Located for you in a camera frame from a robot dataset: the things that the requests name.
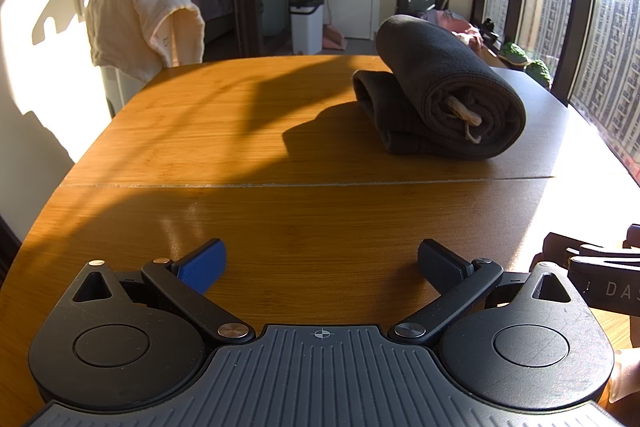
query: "wood grain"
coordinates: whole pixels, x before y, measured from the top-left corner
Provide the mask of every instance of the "wood grain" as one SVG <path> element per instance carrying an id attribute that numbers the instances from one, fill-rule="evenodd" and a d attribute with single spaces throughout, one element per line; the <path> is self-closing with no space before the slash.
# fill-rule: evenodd
<path id="1" fill-rule="evenodd" d="M 597 133 L 529 76 L 497 69 L 527 125 L 487 161 L 388 155 L 353 102 L 378 57 L 265 57 L 164 70 L 127 104 L 65 185 L 318 184 L 625 172 Z"/>
<path id="2" fill-rule="evenodd" d="M 549 231 L 617 246 L 640 222 L 640 188 L 524 74 L 502 72 L 527 107 L 523 136 L 494 160 L 462 162 L 386 155 L 353 103 L 356 68 L 383 66 L 281 57 L 176 68 L 121 111 L 55 191 L 0 291 L 1 427 L 42 405 L 30 342 L 91 259 L 138 269 L 220 237 L 228 267 L 207 296 L 257 330 L 386 329 L 437 296 L 415 267 L 425 237 L 526 271 Z M 640 335 L 628 317 L 596 316 L 614 347 Z M 637 410 L 616 407 L 623 419 Z"/>

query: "dark gray towel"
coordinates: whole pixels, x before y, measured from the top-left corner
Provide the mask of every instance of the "dark gray towel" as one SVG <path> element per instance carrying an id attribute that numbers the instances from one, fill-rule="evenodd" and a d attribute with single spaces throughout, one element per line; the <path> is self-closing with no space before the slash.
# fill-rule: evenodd
<path id="1" fill-rule="evenodd" d="M 485 159 L 510 147 L 524 129 L 522 100 L 451 32 L 407 15 L 387 19 L 376 36 L 380 58 L 393 71 L 356 71 L 353 88 L 385 148 L 394 154 L 434 153 Z M 444 104 L 455 96 L 482 117 L 470 133 Z"/>

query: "circular cap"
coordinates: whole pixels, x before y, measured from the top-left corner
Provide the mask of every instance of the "circular cap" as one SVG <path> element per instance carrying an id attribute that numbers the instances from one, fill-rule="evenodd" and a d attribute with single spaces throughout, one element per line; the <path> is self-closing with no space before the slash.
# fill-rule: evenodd
<path id="1" fill-rule="evenodd" d="M 226 339 L 241 339 L 249 334 L 249 328 L 246 324 L 228 322 L 218 328 L 218 334 Z"/>
<path id="2" fill-rule="evenodd" d="M 134 362 L 146 353 L 149 337 L 138 328 L 121 324 L 98 326 L 76 339 L 74 351 L 84 363 L 97 367 L 118 367 Z"/>
<path id="3" fill-rule="evenodd" d="M 403 322 L 394 326 L 394 333 L 398 337 L 404 337 L 406 339 L 417 339 L 423 336 L 427 330 L 423 325 L 416 324 L 415 322 Z"/>
<path id="4" fill-rule="evenodd" d="M 569 343 L 560 333 L 533 325 L 504 328 L 495 335 L 494 347 L 501 357 L 523 367 L 553 365 L 569 353 Z"/>

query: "crosshair symbol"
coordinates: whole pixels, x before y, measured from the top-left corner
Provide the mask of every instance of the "crosshair symbol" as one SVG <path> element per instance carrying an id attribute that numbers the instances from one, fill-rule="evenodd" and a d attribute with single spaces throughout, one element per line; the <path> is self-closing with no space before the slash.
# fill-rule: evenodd
<path id="1" fill-rule="evenodd" d="M 315 337 L 317 337 L 318 339 L 327 339 L 329 337 L 329 335 L 332 335 L 333 333 L 330 333 L 327 330 L 318 330 L 315 333 L 313 333 L 313 335 Z"/>

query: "beige towel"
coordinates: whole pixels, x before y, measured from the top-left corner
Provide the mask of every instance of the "beige towel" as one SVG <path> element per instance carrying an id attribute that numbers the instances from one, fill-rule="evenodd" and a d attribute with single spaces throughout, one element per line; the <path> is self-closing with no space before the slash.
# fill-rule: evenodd
<path id="1" fill-rule="evenodd" d="M 86 31 L 94 66 L 142 82 L 162 68 L 202 62 L 204 21 L 190 0 L 89 0 Z"/>

